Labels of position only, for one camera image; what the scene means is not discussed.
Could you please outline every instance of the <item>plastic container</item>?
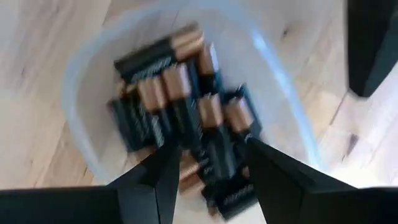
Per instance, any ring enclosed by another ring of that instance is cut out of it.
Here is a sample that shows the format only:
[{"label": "plastic container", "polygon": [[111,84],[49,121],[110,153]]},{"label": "plastic container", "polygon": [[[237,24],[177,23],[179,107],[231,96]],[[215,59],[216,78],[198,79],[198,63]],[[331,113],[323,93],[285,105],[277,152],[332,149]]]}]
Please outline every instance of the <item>plastic container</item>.
[{"label": "plastic container", "polygon": [[[63,109],[97,182],[107,184],[137,164],[134,154],[127,156],[106,107],[116,92],[118,79],[113,61],[191,21],[199,22],[205,39],[215,43],[225,87],[247,83],[266,142],[319,168],[315,140],[293,85],[256,21],[237,3],[178,0],[125,12],[103,27],[70,60],[63,83]],[[184,203],[188,202],[177,199],[177,223],[187,221],[179,220]],[[204,204],[197,211],[184,212],[206,214]]]}]

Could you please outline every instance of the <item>pile of batteries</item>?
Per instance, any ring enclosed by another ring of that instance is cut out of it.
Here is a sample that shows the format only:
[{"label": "pile of batteries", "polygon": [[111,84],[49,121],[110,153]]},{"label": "pile of batteries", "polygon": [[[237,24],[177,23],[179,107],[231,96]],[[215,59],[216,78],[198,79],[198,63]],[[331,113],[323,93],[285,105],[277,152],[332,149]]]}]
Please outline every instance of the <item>pile of batteries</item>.
[{"label": "pile of batteries", "polygon": [[181,194],[201,192],[212,216],[228,220],[257,199],[244,137],[261,125],[246,85],[224,90],[212,43],[189,24],[114,63],[119,97],[109,103],[128,151],[181,147]]}]

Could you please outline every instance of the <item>clear plastic bin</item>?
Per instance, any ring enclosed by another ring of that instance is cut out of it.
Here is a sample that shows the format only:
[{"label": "clear plastic bin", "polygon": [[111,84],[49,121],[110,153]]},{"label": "clear plastic bin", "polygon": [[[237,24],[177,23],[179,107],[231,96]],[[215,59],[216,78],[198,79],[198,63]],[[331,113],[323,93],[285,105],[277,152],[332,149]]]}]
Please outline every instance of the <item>clear plastic bin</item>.
[{"label": "clear plastic bin", "polygon": [[[224,86],[234,88],[247,83],[265,141],[319,168],[315,140],[292,82],[255,20],[237,3],[177,0],[124,13],[70,60],[63,83],[63,109],[75,142],[97,182],[107,184],[137,164],[134,154],[127,156],[106,107],[115,96],[119,76],[113,61],[191,21],[197,21],[205,39],[215,43]],[[177,207],[183,204],[179,198],[177,202]],[[178,220],[178,214],[175,221],[186,223]]]}]

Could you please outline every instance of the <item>wooden floor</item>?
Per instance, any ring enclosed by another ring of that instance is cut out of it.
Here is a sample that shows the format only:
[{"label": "wooden floor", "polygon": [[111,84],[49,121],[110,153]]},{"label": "wooden floor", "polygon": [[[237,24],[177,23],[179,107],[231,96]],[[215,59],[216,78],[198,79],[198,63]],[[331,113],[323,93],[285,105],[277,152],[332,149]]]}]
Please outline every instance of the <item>wooden floor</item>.
[{"label": "wooden floor", "polygon": [[[0,188],[95,184],[61,109],[63,73],[103,24],[154,1],[0,0]],[[272,38],[329,172],[357,186],[398,185],[398,68],[370,99],[350,94],[343,2],[332,2],[315,15],[325,20],[293,19]],[[309,37],[310,44],[300,44]]]}]

